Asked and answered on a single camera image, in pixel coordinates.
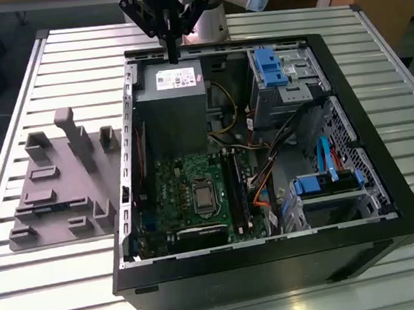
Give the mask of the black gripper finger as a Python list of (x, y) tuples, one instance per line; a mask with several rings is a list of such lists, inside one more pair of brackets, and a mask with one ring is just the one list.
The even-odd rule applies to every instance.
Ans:
[(194, 0), (190, 4), (177, 3), (169, 8), (174, 64), (178, 63), (180, 56), (178, 47), (181, 45), (181, 37), (188, 35), (193, 30), (208, 3), (209, 0)]
[(156, 37), (166, 49), (168, 61), (173, 64), (172, 32), (168, 26), (169, 9), (163, 7), (163, 0), (118, 0), (124, 14), (150, 38)]

